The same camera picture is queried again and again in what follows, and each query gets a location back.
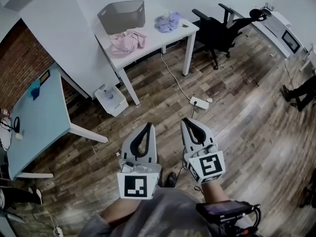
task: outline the light blue table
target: light blue table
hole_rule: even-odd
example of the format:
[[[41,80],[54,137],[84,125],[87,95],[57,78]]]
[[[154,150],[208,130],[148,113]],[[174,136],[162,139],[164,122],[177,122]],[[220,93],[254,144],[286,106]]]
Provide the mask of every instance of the light blue table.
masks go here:
[[[12,124],[20,118],[22,140],[12,133],[7,151],[9,175],[12,180],[24,178],[51,178],[53,174],[22,173],[23,169],[45,149],[67,132],[107,143],[108,138],[72,124],[69,119],[61,75],[58,65],[49,68],[50,77],[40,87],[39,96],[33,101],[25,92],[12,109]]]

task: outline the black pants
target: black pants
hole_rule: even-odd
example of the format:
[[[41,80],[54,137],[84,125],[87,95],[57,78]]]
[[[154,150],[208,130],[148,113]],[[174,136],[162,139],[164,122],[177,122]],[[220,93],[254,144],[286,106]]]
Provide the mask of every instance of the black pants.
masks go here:
[[[302,108],[307,106],[313,98],[316,96],[316,76],[309,78],[305,83],[295,90],[291,90],[289,93],[290,98],[297,98],[306,94],[306,97],[302,100]]]
[[[39,196],[16,188],[1,188],[4,194],[5,206],[10,207],[12,203],[37,203],[40,204]]]

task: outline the wooden floor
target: wooden floor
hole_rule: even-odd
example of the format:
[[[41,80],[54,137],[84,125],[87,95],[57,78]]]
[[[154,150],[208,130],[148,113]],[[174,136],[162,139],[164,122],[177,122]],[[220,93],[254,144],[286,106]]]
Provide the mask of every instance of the wooden floor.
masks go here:
[[[301,113],[284,101],[282,84],[291,88],[284,61],[256,33],[237,40],[231,58],[219,54],[220,69],[213,70],[208,53],[194,57],[189,74],[182,76],[186,44],[167,51],[163,58],[189,96],[213,98],[207,111],[197,109],[194,118],[209,126],[224,151],[227,173],[220,178],[231,198],[260,203],[265,236],[303,237],[315,223],[316,211],[298,208],[300,193],[316,164],[316,108],[309,105]],[[298,87],[311,76],[299,72],[302,61],[287,62]],[[18,182],[40,188],[42,206],[35,216],[50,224],[54,216],[65,236],[76,236],[94,213],[118,198],[118,157],[125,137],[138,125],[152,122],[164,176],[181,166],[180,120],[190,117],[192,105],[179,90],[157,54],[128,71],[141,104],[135,106],[124,87],[121,91],[129,107],[117,118],[101,105],[82,101],[70,110],[72,122],[105,135],[109,143],[96,143],[66,135],[30,169],[52,172],[49,180]],[[202,199],[193,189],[189,173],[182,171],[177,187]],[[33,205],[19,205],[15,212],[28,225],[14,223],[21,237],[53,236],[52,230],[36,222]]]

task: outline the black office chair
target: black office chair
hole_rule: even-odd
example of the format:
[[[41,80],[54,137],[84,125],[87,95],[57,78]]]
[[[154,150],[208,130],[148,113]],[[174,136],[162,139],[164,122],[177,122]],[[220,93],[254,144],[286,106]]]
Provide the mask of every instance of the black office chair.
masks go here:
[[[197,9],[192,10],[192,12],[200,18],[200,20],[195,23],[195,25],[199,27],[196,41],[204,44],[203,47],[195,50],[193,54],[210,50],[215,61],[215,70],[218,70],[218,62],[214,51],[215,49],[227,53],[226,57],[230,58],[231,55],[229,49],[234,47],[234,39],[242,34],[239,30],[254,21],[263,21],[267,19],[267,16],[271,16],[271,13],[267,9],[253,9],[249,13],[250,18],[236,19],[233,21],[234,24],[227,28],[228,14],[233,14],[234,11],[221,3],[218,5],[225,9],[223,23],[219,22],[215,18],[207,17]]]

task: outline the white table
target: white table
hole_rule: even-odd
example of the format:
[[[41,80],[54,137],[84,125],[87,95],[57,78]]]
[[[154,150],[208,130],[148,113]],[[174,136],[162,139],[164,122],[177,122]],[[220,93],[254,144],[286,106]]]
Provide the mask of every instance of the white table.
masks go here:
[[[303,60],[305,61],[305,63],[300,68],[300,71],[303,71],[309,63],[311,63],[313,65],[314,70],[316,69],[316,50],[315,50],[314,44],[312,44],[312,48],[305,55]]]
[[[11,122],[20,118],[22,140],[12,133],[7,151],[9,176],[51,178],[53,174],[23,173],[23,169],[52,143],[67,132],[106,143],[108,138],[71,123],[64,98],[61,76],[56,63],[49,68],[50,77],[40,86],[39,96],[33,100],[25,92],[12,109]]]
[[[234,13],[229,16],[227,27],[229,28],[233,24],[234,17],[246,18],[250,17],[249,12],[251,8],[231,8]],[[285,59],[290,59],[291,54],[286,50],[285,46],[277,39],[277,37],[261,22],[253,22],[252,28],[255,29],[263,38],[265,38],[272,46],[274,46],[279,54]]]
[[[186,19],[181,19],[178,29],[174,30],[171,33],[160,33],[155,28],[155,18],[157,18],[160,15],[164,15],[167,12],[168,10],[163,8],[159,4],[145,2],[146,23],[141,30],[141,32],[147,36],[145,47],[138,48],[137,50],[126,56],[116,56],[111,52],[110,36],[105,32],[100,20],[97,20],[96,23],[92,26],[92,30],[96,38],[98,39],[99,43],[101,44],[102,48],[104,49],[105,54],[108,60],[110,61],[114,71],[125,84],[129,94],[133,98],[136,105],[139,105],[140,102],[124,71],[124,67],[126,67],[127,65],[159,48],[161,48],[162,53],[166,53],[166,45],[189,36],[187,43],[187,52],[183,67],[183,75],[186,76],[189,72],[193,45],[196,37],[196,32],[198,31],[198,27]]]

